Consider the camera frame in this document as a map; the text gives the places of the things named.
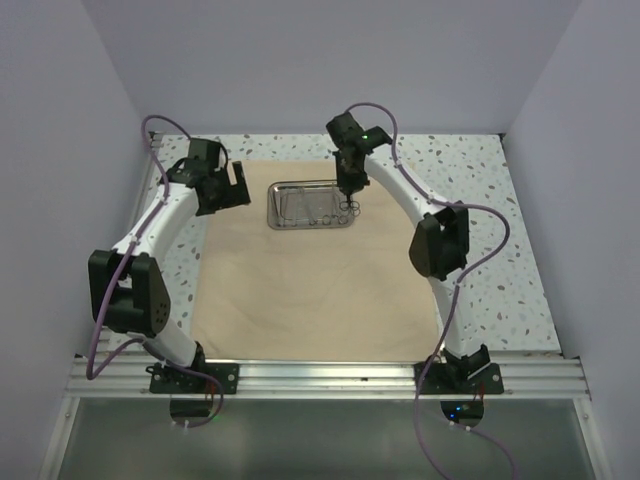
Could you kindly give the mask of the beige cloth wrap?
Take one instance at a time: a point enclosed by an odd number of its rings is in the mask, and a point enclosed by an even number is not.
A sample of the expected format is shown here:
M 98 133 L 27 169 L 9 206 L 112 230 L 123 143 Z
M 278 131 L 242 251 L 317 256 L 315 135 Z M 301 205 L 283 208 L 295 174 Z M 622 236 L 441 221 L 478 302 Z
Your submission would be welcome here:
M 251 202 L 207 218 L 191 333 L 212 359 L 418 362 L 439 320 L 412 267 L 412 226 L 378 183 L 346 228 L 267 223 L 278 181 L 329 180 L 329 162 L 247 161 Z

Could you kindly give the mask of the steel instrument tray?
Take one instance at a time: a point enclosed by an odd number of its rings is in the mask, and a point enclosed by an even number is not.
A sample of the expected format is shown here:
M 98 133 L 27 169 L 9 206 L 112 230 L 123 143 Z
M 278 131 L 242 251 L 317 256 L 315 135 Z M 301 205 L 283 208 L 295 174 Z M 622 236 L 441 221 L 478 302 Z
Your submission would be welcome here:
M 334 180 L 280 181 L 267 190 L 267 223 L 274 230 L 323 230 L 351 226 L 360 205 Z

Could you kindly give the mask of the steel surgical scissors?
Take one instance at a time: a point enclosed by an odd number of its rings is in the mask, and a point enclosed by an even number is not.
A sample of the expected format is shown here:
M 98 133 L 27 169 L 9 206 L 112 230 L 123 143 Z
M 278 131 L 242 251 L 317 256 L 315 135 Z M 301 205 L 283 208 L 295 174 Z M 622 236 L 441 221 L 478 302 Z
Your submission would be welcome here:
M 351 215 L 357 217 L 360 215 L 360 203 L 353 198 L 352 195 L 344 195 L 339 202 L 339 210 L 343 215 Z

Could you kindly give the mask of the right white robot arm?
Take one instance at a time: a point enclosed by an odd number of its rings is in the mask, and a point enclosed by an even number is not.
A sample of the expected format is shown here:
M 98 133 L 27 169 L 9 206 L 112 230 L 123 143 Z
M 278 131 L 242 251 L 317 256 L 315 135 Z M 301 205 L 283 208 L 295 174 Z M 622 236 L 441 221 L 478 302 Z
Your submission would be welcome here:
M 486 345 L 477 337 L 476 323 L 463 304 L 462 281 L 470 273 L 469 211 L 463 202 L 451 202 L 431 193 L 397 156 L 398 133 L 375 126 L 364 129 L 350 111 L 326 125 L 336 147 L 337 186 L 347 207 L 354 194 L 375 180 L 407 214 L 414 233 L 408 255 L 417 273 L 431 286 L 438 311 L 445 317 L 442 341 L 445 379 L 451 389 L 468 392 L 481 380 L 490 364 Z

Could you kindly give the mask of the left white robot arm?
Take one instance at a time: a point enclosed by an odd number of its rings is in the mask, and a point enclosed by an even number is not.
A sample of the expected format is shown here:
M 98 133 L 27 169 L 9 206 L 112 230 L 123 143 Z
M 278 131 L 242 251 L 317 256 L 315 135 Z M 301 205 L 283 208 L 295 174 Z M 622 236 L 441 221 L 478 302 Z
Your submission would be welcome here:
M 89 257 L 96 330 L 126 335 L 174 364 L 172 379 L 185 392 L 201 390 L 208 369 L 196 360 L 197 342 L 171 318 L 162 265 L 193 218 L 249 203 L 242 163 L 230 162 L 218 141 L 191 139 L 187 155 L 161 172 L 156 196 L 132 230 L 111 249 Z

